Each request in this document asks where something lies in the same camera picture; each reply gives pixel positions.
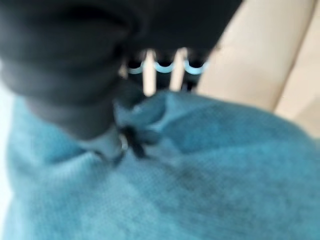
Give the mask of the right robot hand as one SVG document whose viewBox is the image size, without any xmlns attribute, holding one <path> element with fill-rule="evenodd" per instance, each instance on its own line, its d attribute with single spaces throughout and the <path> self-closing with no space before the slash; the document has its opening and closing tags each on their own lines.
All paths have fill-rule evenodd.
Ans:
<svg viewBox="0 0 320 240">
<path fill-rule="evenodd" d="M 114 161 L 125 141 L 114 102 L 142 91 L 120 74 L 145 49 L 210 51 L 239 0 L 3 0 L 3 83 L 39 118 Z"/>
</svg>

